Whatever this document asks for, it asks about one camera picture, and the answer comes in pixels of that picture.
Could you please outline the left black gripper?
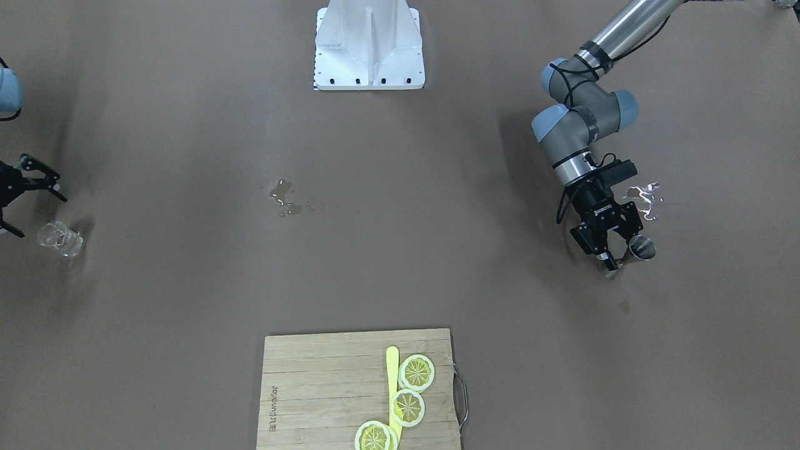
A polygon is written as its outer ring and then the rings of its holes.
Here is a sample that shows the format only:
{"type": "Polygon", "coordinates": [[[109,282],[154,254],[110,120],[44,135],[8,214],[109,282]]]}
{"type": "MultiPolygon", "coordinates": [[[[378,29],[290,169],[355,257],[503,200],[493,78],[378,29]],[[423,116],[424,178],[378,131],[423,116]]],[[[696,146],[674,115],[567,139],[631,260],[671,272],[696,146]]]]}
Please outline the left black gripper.
{"type": "Polygon", "coordinates": [[[595,256],[608,271],[619,270],[618,260],[609,250],[608,229],[616,228],[626,244],[643,230],[636,204],[619,204],[614,199],[611,188],[626,180],[628,177],[585,176],[569,186],[571,205],[579,217],[571,236],[583,253],[595,256]]]}

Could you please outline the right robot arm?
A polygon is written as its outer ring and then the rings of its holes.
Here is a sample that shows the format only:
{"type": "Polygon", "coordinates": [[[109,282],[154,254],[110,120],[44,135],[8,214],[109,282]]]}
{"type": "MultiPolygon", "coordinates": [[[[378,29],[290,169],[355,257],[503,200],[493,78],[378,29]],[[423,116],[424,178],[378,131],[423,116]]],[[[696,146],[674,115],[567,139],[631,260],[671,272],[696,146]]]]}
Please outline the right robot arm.
{"type": "MultiPolygon", "coordinates": [[[[5,60],[1,60],[1,111],[3,122],[17,119],[22,114],[24,93],[22,84],[5,60]]],[[[31,154],[20,155],[15,165],[1,162],[1,208],[7,208],[15,199],[28,191],[46,190],[60,201],[68,198],[58,191],[61,175],[31,154]]]]}

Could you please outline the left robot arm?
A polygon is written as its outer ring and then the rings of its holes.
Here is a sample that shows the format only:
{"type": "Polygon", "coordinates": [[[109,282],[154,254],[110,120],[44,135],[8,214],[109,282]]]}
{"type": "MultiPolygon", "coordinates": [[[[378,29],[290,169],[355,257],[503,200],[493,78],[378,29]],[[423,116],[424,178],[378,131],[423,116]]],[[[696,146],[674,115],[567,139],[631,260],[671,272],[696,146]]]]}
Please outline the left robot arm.
{"type": "Polygon", "coordinates": [[[632,161],[594,157],[591,146],[622,131],[638,118],[638,102],[629,91],[609,92],[598,85],[614,64],[644,46],[668,23],[680,1],[631,1],[569,59],[552,60],[541,83],[554,105],[538,113],[531,126],[537,142],[562,183],[556,221],[569,208],[579,222],[569,233],[583,253],[603,264],[606,273],[622,270],[624,259],[609,250],[609,234],[620,236],[628,259],[655,254],[642,236],[643,223],[631,201],[619,203],[613,187],[637,174],[632,161]]]}

